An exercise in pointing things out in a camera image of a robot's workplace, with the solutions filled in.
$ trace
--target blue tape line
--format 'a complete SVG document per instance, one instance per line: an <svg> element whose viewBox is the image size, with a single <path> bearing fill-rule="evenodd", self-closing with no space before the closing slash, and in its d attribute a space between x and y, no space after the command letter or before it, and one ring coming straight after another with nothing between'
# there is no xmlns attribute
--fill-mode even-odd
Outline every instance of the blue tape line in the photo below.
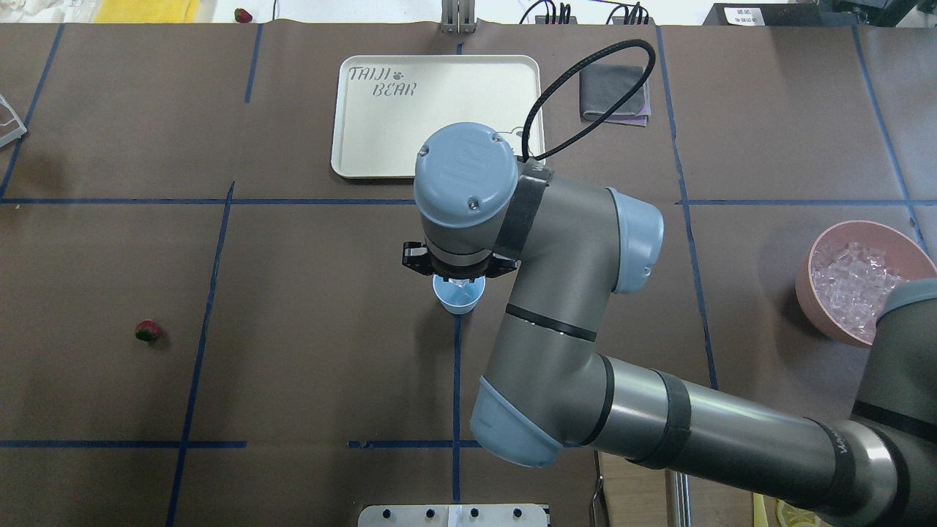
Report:
<svg viewBox="0 0 937 527"><path fill-rule="evenodd" d="M386 448L452 448L453 442L445 441L349 441L352 450L380 450Z"/></svg>
<svg viewBox="0 0 937 527"><path fill-rule="evenodd" d="M687 200L696 205L781 205L781 206L904 206L902 200Z"/></svg>
<svg viewBox="0 0 937 527"><path fill-rule="evenodd" d="M52 69L52 60L55 58L55 52L58 51L58 45L59 42L62 41L62 34L64 32L65 25L60 23L58 31L55 32L55 40L52 41L52 48L49 49L49 57L46 59L46 66L42 69L42 75L39 77L39 83L36 85L36 92L33 94L33 100L29 103L26 119L22 122L27 128L29 128L30 121L33 120L33 112L36 111L36 105L39 103L39 95L42 93L42 87L46 84L46 78L49 77L49 70ZM4 194L7 193L10 178L13 177L13 169L16 167L16 160L20 157L20 148L22 148L23 139L25 138L21 137L16 140L16 145L13 147L13 155L9 159L7 173L4 174L3 183L0 183L0 202L3 201Z"/></svg>
<svg viewBox="0 0 937 527"><path fill-rule="evenodd" d="M462 503L459 441L462 439L462 315L455 315L453 359L453 503Z"/></svg>
<svg viewBox="0 0 937 527"><path fill-rule="evenodd" d="M236 205L415 205L414 200L356 200L342 198L240 198L233 201Z"/></svg>
<svg viewBox="0 0 937 527"><path fill-rule="evenodd" d="M247 441L190 441L186 448L201 448L210 450L247 448Z"/></svg>
<svg viewBox="0 0 937 527"><path fill-rule="evenodd" d="M257 57L260 55L260 37L263 35L263 24L257 24L257 37L254 39L254 56L250 59L250 74L247 75L247 89L244 92L244 103L250 103L250 94L254 91L254 73L257 72Z"/></svg>
<svg viewBox="0 0 937 527"><path fill-rule="evenodd" d="M38 205L223 205L219 199L180 199L180 198L10 198L6 204Z"/></svg>
<svg viewBox="0 0 937 527"><path fill-rule="evenodd" d="M0 448L179 448L178 441L2 440ZM247 448L247 441L197 441L189 448Z"/></svg>
<svg viewBox="0 0 937 527"><path fill-rule="evenodd" d="M692 221L690 218L690 198L687 195L687 182L683 175L683 162L677 150L677 121L674 118L674 101L670 94L670 77L667 75L667 58L663 49L663 31L657 26L657 47L661 56L661 74L663 76L663 93L667 98L667 114L670 118L670 136L674 143L674 162L677 164L677 173L680 178L680 198L683 203L683 220L687 229L687 241L690 244L690 261L693 267L693 285L696 287L696 304L703 318L703 338L706 343L706 365L709 368L709 386L719 389L719 379L716 376L716 361L712 354L712 339L709 335L709 319L706 316L706 300L703 298L703 281L700 278L700 265L696 257L696 240L693 238Z"/></svg>
<svg viewBox="0 0 937 527"><path fill-rule="evenodd" d="M917 243L921 246L924 252L930 255L928 250L928 244L924 241L924 234L921 233L921 223L917 220L917 213L915 208L911 205L911 194L908 192L908 185L904 179L904 172L901 171L901 165L898 163L898 156L895 154L895 145L891 141L891 134L888 133L888 127L885 125L885 119L882 117L882 108L879 106L878 97L875 95L875 88L872 87L872 80L869 76L869 68L866 65L866 55L862 51L862 40L859 38L859 28L858 26L852 26L853 30L853 42L855 42L855 52L859 57L859 66L862 69L862 79L866 82L866 90L869 92L869 98L872 101L872 109L875 111L875 118L878 119L879 128L882 130L882 136L885 138L885 146L888 149L888 158L891 160L891 166L895 169L895 174L898 175L898 184L901 188L901 195L904 196L904 201L908 206L908 214L911 216L911 222L915 227L915 234L917 235Z"/></svg>
<svg viewBox="0 0 937 527"><path fill-rule="evenodd" d="M218 198L10 198L6 204L38 205L223 205L227 200ZM235 205L415 205L413 200L357 200L341 198L237 198Z"/></svg>
<svg viewBox="0 0 937 527"><path fill-rule="evenodd" d="M0 441L0 448L179 448L178 441Z"/></svg>
<svg viewBox="0 0 937 527"><path fill-rule="evenodd" d="M172 480L172 495L170 508L166 515L166 526L171 527L175 522L176 506L179 503L179 489L182 487L182 474L186 466L186 450L188 438L192 431L192 416L195 413L195 399L199 393L199 378L201 364L205 357L205 344L208 340L208 323L212 317L212 307L215 305L215 290L218 284L218 267L221 265L221 251L225 246L225 235L228 232L228 217L231 215L231 199L234 195L234 183L228 188L225 198L225 211L221 216L221 229L218 233L218 245L215 249L215 264L212 266L212 278L208 286L208 298L205 301L205 314L201 319L201 334L199 336L199 351L195 356L195 368L192 370L192 386L188 391L188 405L186 407L186 422L182 429L182 442L179 445L179 457L176 460L175 477Z"/></svg>

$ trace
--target pink bowl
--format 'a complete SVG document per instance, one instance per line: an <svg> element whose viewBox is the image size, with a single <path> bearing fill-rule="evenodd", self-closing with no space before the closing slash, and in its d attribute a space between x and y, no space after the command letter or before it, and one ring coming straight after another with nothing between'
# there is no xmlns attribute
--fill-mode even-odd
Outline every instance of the pink bowl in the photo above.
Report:
<svg viewBox="0 0 937 527"><path fill-rule="evenodd" d="M838 223L826 229L813 242L807 258L797 272L795 281L797 302L800 303L807 318L824 335L857 348L870 348L872 345L870 341L849 333L830 316L829 311L821 304L816 288L813 287L813 280L811 280L813 253L816 252L817 247L821 244L846 247L849 242L861 242L867 247L884 250L888 270L908 280L937 278L937 266L934 266L927 253L921 250L911 238L874 221L853 220Z"/></svg>

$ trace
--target black cable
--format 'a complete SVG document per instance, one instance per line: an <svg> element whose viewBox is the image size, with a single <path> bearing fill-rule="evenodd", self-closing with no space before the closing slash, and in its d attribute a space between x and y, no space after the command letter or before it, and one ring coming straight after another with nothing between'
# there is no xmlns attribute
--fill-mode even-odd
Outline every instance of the black cable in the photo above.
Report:
<svg viewBox="0 0 937 527"><path fill-rule="evenodd" d="M641 77L639 77L637 82L634 83L634 86L632 86L632 88L628 90L628 93L626 93L624 97L620 98L618 102L613 104L612 107L609 108L607 112L603 113L598 119L596 119L594 123L584 128L579 133L572 136L570 139L566 140L565 143L561 144L560 146L557 146L553 150L549 150L546 153L540 154L539 156L535 156L534 159L537 159L539 161L541 159L549 158L550 156L556 154L556 152L559 152L560 150L562 150L563 148L566 148L570 144L573 144L579 141L586 134L588 134L593 129L595 129L595 127L603 123L605 119L611 117L612 113L615 113L615 111L618 108L621 108L622 104L627 102L629 98L631 98L634 94L637 93L638 90L641 89L641 86L643 86L644 83L647 81L647 78L650 77L650 72L654 69L654 64L657 62L657 54L654 53L654 48L652 48L650 44L648 44L647 42L645 42L644 40L640 38L622 40L621 42L612 44L611 46L608 46L605 49L598 50L597 52L580 60L575 65L573 65L572 68L567 69L562 75L560 75L555 81L553 81L553 83L550 84L545 90L543 90L543 93L540 95L540 97L537 98L536 102L533 103L533 107L530 108L530 113L528 113L527 120L524 122L524 132L521 135L521 160L522 161L526 162L528 159L530 159L530 147L529 147L530 126L533 124L533 120L537 116L537 112L540 110L540 108L543 106L546 100L549 99L550 96L552 96L553 93L556 92L560 86L562 86L565 82L571 79L573 75L578 73L580 70L582 70L586 66L592 64L593 62L607 55L610 55L615 52L620 52L621 50L626 50L628 48L641 48L642 50L647 52L647 66L645 66L644 73L642 73Z"/></svg>
<svg viewBox="0 0 937 527"><path fill-rule="evenodd" d="M550 15L551 15L550 8L553 9L553 13L552 13L552 14L553 14L554 20L556 19L556 17L557 17L557 5L553 3L553 0L537 0L536 2L534 2L533 4L530 5L530 7L528 8L528 10L524 11L524 14L521 15L521 21L520 21L519 23L524 23L524 19L525 19L525 18L530 14L530 12L531 12L535 7L537 7L539 4L546 4L546 23L550 23Z"/></svg>
<svg viewBox="0 0 937 527"><path fill-rule="evenodd" d="M570 17L573 13L573 6L570 4L559 3L559 23L570 23Z"/></svg>
<svg viewBox="0 0 937 527"><path fill-rule="evenodd" d="M625 9L625 20L627 21L628 20L628 6L624 4L618 4L617 6L615 6L614 9L612 9L611 13L608 13L608 18L605 19L605 25L608 25L608 23L612 21L612 17L615 16L615 11L618 11L619 9L622 9L622 8Z"/></svg>
<svg viewBox="0 0 937 527"><path fill-rule="evenodd" d="M647 9L645 9L644 6L641 5L641 2L637 2L635 7L640 8L641 10L638 12L637 19L634 21L634 23L644 25L650 23L650 13L647 11Z"/></svg>
<svg viewBox="0 0 937 527"><path fill-rule="evenodd" d="M634 9L632 9L632 16L628 19L629 25L635 25L638 23L638 14L641 12L641 2L634 3Z"/></svg>

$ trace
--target strawberry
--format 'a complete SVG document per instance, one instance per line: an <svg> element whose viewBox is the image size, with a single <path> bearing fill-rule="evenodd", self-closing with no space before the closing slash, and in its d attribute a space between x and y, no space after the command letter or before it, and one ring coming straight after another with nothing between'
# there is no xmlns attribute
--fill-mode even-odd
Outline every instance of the strawberry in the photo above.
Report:
<svg viewBox="0 0 937 527"><path fill-rule="evenodd" d="M238 23L248 23L254 20L254 17L247 12L247 9L237 8L234 10L234 21Z"/></svg>
<svg viewBox="0 0 937 527"><path fill-rule="evenodd" d="M147 319L137 324L134 333L137 335L137 339L149 342L158 339L163 334L163 330L159 327L159 324Z"/></svg>

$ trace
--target brown table surface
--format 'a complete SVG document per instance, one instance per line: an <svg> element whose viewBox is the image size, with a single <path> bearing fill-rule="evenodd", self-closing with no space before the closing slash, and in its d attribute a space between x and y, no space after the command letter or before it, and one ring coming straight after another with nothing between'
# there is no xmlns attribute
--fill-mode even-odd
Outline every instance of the brown table surface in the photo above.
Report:
<svg viewBox="0 0 937 527"><path fill-rule="evenodd" d="M937 247L934 31L5 24L0 93L30 131L0 149L0 523L353 525L368 504L496 502L587 524L591 451L522 469L469 431L513 277L448 314L399 263L422 238L409 182L352 183L329 157L350 55L522 53L546 86L625 38L659 56L649 125L549 160L666 222L599 351L847 417L868 352L811 327L794 274L846 219ZM584 125L577 90L544 107L548 144ZM145 318L157 345L131 335Z"/></svg>

